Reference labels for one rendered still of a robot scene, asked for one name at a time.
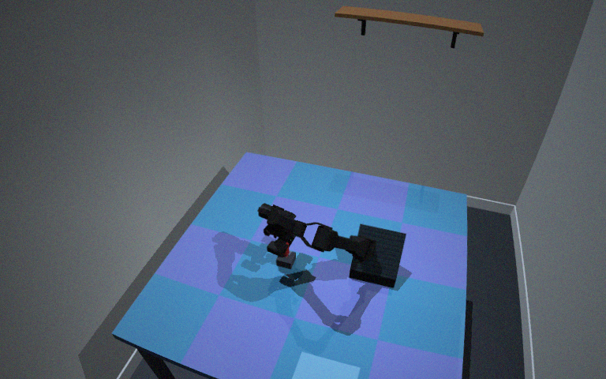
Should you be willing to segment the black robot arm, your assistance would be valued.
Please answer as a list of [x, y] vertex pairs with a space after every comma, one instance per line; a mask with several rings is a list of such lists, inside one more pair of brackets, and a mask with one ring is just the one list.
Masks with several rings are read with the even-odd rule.
[[[372, 255], [374, 256], [376, 240], [371, 238], [362, 235], [350, 235], [349, 238], [341, 237], [337, 231], [332, 230], [332, 227], [323, 225], [322, 223], [303, 223], [295, 220], [295, 214], [276, 205], [270, 206], [263, 203], [257, 211], [259, 217], [267, 220], [267, 226], [263, 229], [265, 236], [273, 235], [277, 239], [278, 232], [276, 229], [279, 227], [299, 237], [307, 247], [321, 252], [332, 251], [336, 247], [353, 254], [352, 256], [356, 260], [369, 261], [369, 258]], [[318, 226], [312, 245], [310, 245], [303, 236], [306, 227], [314, 224], [320, 226]]]

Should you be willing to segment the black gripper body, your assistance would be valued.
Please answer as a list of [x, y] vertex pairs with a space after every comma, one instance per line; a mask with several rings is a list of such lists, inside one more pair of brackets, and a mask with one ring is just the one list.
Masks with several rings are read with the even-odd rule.
[[278, 239], [276, 240], [276, 242], [269, 242], [269, 244], [267, 245], [267, 251], [277, 256], [280, 256], [285, 249], [286, 241], [289, 241], [292, 237], [292, 233], [286, 229], [281, 229], [279, 227], [276, 230], [278, 232]]

